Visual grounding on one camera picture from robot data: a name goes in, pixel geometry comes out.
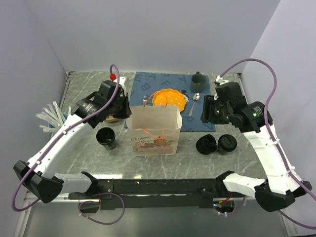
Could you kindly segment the stack of black cup lids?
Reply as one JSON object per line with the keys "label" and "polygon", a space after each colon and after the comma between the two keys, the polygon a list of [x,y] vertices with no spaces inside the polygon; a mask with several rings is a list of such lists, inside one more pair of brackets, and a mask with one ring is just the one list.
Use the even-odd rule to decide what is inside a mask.
{"label": "stack of black cup lids", "polygon": [[196,149],[203,155],[209,155],[217,150],[216,139],[211,134],[204,135],[196,142]]}

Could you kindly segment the beige paper takeout bag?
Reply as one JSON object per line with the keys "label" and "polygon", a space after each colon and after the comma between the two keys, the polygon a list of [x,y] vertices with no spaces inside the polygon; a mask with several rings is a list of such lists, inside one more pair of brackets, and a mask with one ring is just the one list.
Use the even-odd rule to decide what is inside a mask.
{"label": "beige paper takeout bag", "polygon": [[177,105],[163,91],[154,92],[149,99],[160,99],[158,105],[131,106],[126,119],[135,156],[174,155],[177,152],[182,117]]}

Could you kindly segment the blue alphabet cloth mat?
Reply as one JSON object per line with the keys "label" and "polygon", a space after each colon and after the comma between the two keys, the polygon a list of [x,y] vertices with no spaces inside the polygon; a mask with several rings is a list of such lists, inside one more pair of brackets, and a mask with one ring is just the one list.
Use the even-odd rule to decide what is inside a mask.
{"label": "blue alphabet cloth mat", "polygon": [[143,104],[143,97],[149,97],[152,93],[161,89],[174,89],[184,94],[187,103],[182,116],[182,131],[186,132],[215,132],[215,125],[211,123],[202,123],[200,120],[203,109],[203,98],[205,95],[211,95],[209,77],[206,77],[207,82],[204,90],[200,93],[200,99],[196,102],[193,110],[193,115],[188,116],[193,105],[194,93],[190,91],[191,75],[189,74],[160,74],[137,72],[134,77],[129,104],[130,106],[140,106]]}

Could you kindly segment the dark green mug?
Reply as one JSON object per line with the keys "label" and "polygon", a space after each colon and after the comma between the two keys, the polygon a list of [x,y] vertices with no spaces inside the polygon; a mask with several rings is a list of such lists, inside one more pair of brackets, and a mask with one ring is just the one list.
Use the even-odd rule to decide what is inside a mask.
{"label": "dark green mug", "polygon": [[206,76],[200,72],[196,72],[191,77],[190,91],[193,93],[201,93],[207,82]]}

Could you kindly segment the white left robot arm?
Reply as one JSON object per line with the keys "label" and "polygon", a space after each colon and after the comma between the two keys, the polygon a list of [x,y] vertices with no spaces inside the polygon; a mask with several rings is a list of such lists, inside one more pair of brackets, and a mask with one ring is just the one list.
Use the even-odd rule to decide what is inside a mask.
{"label": "white left robot arm", "polygon": [[79,192],[86,198],[97,195],[96,179],[86,172],[59,174],[57,169],[77,143],[108,116],[126,119],[131,115],[125,87],[114,81],[101,83],[99,90],[77,102],[53,138],[27,162],[13,167],[21,184],[43,203],[59,194]]}

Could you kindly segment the blue straw holder cup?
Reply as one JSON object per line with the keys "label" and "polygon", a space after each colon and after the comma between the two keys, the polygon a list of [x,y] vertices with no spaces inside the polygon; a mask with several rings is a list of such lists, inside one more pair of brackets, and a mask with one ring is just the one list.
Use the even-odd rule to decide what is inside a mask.
{"label": "blue straw holder cup", "polygon": [[53,119],[53,124],[48,123],[48,132],[56,133],[65,123],[68,115],[66,113],[62,114],[61,120],[57,117],[57,119]]}

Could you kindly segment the silver spoon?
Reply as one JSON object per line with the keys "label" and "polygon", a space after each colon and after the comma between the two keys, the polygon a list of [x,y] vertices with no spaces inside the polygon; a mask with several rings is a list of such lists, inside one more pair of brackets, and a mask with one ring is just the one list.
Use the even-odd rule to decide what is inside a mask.
{"label": "silver spoon", "polygon": [[191,117],[193,115],[193,110],[194,110],[194,106],[196,104],[196,102],[200,99],[200,94],[199,93],[195,93],[193,96],[193,105],[190,109],[190,112],[188,114],[189,117]]}

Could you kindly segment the orange polka dot plate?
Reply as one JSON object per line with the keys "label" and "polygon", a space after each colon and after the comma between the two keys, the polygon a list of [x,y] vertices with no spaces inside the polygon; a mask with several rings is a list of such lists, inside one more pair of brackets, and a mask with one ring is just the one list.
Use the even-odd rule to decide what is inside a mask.
{"label": "orange polka dot plate", "polygon": [[152,98],[153,106],[177,106],[179,112],[184,111],[186,100],[182,93],[171,88],[162,89],[154,93]]}

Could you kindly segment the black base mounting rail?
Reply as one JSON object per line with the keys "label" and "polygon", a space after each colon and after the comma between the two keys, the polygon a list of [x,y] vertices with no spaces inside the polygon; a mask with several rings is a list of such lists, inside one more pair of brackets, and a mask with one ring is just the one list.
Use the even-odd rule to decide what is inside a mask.
{"label": "black base mounting rail", "polygon": [[101,210],[116,208],[199,207],[212,208],[217,198],[241,198],[216,179],[98,179],[85,193],[73,192],[72,200],[101,202]]}

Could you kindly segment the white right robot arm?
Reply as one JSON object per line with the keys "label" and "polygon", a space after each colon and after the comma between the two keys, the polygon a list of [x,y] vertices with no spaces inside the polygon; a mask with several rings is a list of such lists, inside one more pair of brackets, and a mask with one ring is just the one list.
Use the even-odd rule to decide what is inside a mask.
{"label": "white right robot arm", "polygon": [[229,124],[238,128],[253,147],[266,178],[258,179],[227,171],[220,175],[216,192],[227,197],[231,192],[256,199],[268,212],[284,209],[297,197],[312,190],[283,153],[272,117],[261,102],[248,104],[240,84],[225,80],[216,84],[216,94],[204,97],[202,123]]}

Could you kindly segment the brown cardboard cup carrier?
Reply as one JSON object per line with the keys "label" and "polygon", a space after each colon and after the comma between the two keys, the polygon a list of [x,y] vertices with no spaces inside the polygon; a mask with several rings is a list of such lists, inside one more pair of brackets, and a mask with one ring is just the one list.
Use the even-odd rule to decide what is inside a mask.
{"label": "brown cardboard cup carrier", "polygon": [[114,118],[114,117],[107,117],[106,118],[106,122],[107,123],[116,123],[116,122],[119,122],[119,121],[121,121],[121,119],[119,119],[119,118]]}

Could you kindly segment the black takeout coffee cup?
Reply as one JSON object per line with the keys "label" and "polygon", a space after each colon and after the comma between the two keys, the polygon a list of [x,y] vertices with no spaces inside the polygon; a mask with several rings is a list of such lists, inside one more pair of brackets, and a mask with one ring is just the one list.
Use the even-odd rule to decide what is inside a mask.
{"label": "black takeout coffee cup", "polygon": [[222,136],[218,140],[217,152],[226,155],[233,152],[237,148],[237,141],[234,137]]}

